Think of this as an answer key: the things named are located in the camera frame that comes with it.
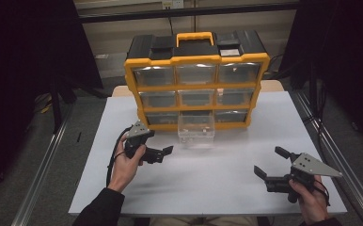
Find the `black backdrop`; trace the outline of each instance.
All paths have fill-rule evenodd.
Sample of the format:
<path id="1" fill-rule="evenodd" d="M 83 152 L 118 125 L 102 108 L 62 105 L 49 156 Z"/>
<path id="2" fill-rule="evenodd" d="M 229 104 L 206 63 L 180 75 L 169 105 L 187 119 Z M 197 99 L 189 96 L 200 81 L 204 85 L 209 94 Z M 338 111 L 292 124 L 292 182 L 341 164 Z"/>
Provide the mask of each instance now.
<path id="1" fill-rule="evenodd" d="M 30 122 L 34 99 L 68 77 L 93 88 L 102 82 L 72 0 L 0 1 L 0 173 L 11 162 Z"/>
<path id="2" fill-rule="evenodd" d="M 280 70 L 299 89 L 308 81 L 310 63 L 363 131 L 363 1 L 327 0 L 297 10 Z"/>

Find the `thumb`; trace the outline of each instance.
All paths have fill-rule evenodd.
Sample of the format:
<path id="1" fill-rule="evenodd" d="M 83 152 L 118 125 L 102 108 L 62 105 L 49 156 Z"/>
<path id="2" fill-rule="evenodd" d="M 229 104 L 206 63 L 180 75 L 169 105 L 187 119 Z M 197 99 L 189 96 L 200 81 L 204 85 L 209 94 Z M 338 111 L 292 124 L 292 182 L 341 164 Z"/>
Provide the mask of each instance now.
<path id="1" fill-rule="evenodd" d="M 134 162 L 139 162 L 140 158 L 144 155 L 144 153 L 146 152 L 146 145 L 142 144 L 140 145 L 140 147 L 138 147 L 138 149 L 135 151 L 135 154 L 133 156 L 133 161 Z"/>
<path id="2" fill-rule="evenodd" d="M 292 189 L 296 191 L 299 195 L 301 195 L 304 201 L 309 201 L 310 199 L 313 199 L 311 193 L 302 184 L 295 182 L 294 180 L 290 180 L 289 183 Z"/>

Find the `white tabletop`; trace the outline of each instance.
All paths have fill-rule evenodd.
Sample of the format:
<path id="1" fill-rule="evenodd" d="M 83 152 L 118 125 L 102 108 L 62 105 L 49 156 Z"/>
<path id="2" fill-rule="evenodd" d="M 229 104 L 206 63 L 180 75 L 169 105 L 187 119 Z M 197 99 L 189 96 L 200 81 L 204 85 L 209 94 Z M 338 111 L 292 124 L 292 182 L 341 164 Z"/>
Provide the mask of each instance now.
<path id="1" fill-rule="evenodd" d="M 79 214 L 104 188 L 107 165 L 118 135 L 137 120 L 134 97 L 108 98 L 70 214 Z M 216 131 L 211 149 L 184 149 L 176 132 L 156 132 L 148 147 L 174 145 L 161 164 L 140 167 L 126 187 L 124 216 L 229 216 L 300 213 L 288 194 L 269 193 L 254 165 L 268 176 L 290 172 L 291 162 L 275 146 L 319 158 L 288 92 L 263 92 L 246 129 Z M 332 181 L 323 177 L 331 214 L 346 208 Z"/>

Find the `silver metal plate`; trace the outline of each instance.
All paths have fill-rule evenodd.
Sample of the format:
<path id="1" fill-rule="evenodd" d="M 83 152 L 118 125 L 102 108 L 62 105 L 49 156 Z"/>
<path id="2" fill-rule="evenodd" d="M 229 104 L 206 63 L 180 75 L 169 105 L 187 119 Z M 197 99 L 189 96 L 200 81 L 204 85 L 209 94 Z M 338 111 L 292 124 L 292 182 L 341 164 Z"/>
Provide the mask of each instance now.
<path id="1" fill-rule="evenodd" d="M 238 49 L 220 50 L 220 56 L 222 57 L 234 57 L 239 56 L 240 52 Z"/>
<path id="2" fill-rule="evenodd" d="M 342 173 L 327 166 L 317 158 L 308 153 L 302 153 L 293 163 L 292 166 L 298 170 L 307 172 L 311 175 L 322 175 L 331 177 L 341 177 Z"/>
<path id="3" fill-rule="evenodd" d="M 137 121 L 133 125 L 133 127 L 129 131 L 129 134 L 126 137 L 127 138 L 137 137 L 137 136 L 145 135 L 149 132 L 150 132 L 150 129 L 147 128 L 147 126 L 143 122 Z"/>

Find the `wall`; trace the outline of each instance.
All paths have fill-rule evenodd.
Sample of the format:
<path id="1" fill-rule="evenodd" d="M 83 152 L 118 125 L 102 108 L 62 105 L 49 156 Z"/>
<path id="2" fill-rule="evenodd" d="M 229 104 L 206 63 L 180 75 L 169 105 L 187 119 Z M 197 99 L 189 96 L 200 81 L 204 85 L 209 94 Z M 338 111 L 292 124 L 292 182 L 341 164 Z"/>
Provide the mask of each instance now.
<path id="1" fill-rule="evenodd" d="M 106 5 L 100 8 L 94 6 L 94 0 L 74 0 L 79 8 L 79 15 L 100 13 L 121 13 L 143 10 L 162 9 L 162 2 L 155 0 L 111 0 L 99 2 Z M 240 6 L 250 4 L 265 4 L 274 2 L 291 2 L 285 0 L 196 0 L 196 7 Z M 184 0 L 184 7 L 194 6 L 193 0 Z M 224 15 L 172 18 L 174 33 L 196 31 L 230 32 L 239 29 L 255 29 L 270 54 L 276 56 L 284 52 L 290 35 L 295 10 L 235 13 Z M 84 29 L 94 55 L 126 53 L 136 35 L 153 34 L 156 36 L 170 35 L 170 24 L 167 18 L 148 19 L 125 22 L 107 22 L 84 24 Z"/>

